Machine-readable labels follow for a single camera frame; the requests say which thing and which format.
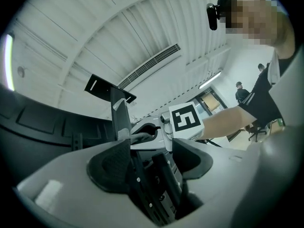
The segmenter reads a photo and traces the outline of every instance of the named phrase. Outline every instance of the floor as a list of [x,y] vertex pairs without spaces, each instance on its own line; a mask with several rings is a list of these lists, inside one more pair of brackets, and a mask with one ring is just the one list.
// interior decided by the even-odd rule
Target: floor
[[[253,137],[252,139],[250,139],[250,141],[248,140],[248,138],[251,135],[246,132],[246,131],[241,131],[233,140],[230,141],[230,147],[232,149],[237,149],[237,150],[247,150],[248,146],[251,143],[254,143],[256,140],[256,137]],[[266,134],[264,133],[260,133],[257,136],[257,141],[258,142],[262,142],[265,138],[267,137]]]

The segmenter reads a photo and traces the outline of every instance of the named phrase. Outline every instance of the person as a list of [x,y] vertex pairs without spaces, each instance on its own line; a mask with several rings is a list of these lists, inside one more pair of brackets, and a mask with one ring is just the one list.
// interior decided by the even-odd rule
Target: person
[[236,99],[238,103],[242,103],[250,94],[247,90],[243,89],[242,83],[237,82],[236,84],[237,92],[236,92]]
[[265,66],[263,65],[263,64],[259,64],[258,66],[257,66],[257,68],[258,68],[258,70],[260,70],[260,72],[262,72],[264,69],[265,69]]
[[286,71],[301,45],[290,18],[272,6],[271,1],[218,0],[218,5],[222,8],[219,20],[226,23],[228,33],[241,33],[260,45],[271,46],[274,53],[269,67],[263,70],[242,103],[203,120],[205,127],[200,139],[227,136],[254,121],[266,125],[282,118],[269,90]]

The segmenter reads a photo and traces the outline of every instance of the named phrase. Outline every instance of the vent grille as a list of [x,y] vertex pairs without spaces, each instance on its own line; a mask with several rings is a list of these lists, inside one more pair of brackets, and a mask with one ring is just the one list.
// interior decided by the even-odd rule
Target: vent grille
[[150,68],[152,68],[153,66],[155,66],[156,64],[163,61],[165,58],[169,57],[170,55],[174,54],[179,50],[180,50],[180,46],[178,44],[175,44],[174,46],[169,47],[168,49],[164,50],[155,57],[152,57],[149,61],[147,61],[145,64],[143,64],[141,67],[136,69],[133,73],[131,73],[127,78],[125,78],[118,85],[118,87],[121,89],[126,88],[131,82],[137,79],[144,72],[147,72]]

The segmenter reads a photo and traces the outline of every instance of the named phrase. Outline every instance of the neck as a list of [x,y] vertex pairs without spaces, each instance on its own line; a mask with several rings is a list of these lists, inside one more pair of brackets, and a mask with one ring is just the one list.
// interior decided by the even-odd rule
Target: neck
[[286,15],[280,13],[278,20],[279,18],[281,20],[281,29],[273,47],[275,48],[279,59],[287,59],[295,52],[295,33],[294,28]]

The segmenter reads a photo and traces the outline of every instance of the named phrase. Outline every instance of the office chair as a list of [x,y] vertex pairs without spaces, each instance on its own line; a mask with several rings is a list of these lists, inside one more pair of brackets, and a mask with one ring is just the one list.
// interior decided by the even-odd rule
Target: office chair
[[252,135],[250,136],[250,138],[248,138],[248,141],[250,141],[250,139],[255,136],[256,142],[257,142],[257,136],[259,133],[267,134],[267,132],[264,130],[266,125],[261,126],[257,121],[253,122],[252,125],[253,125],[253,127],[250,128],[250,132],[249,132],[249,133],[252,133]]

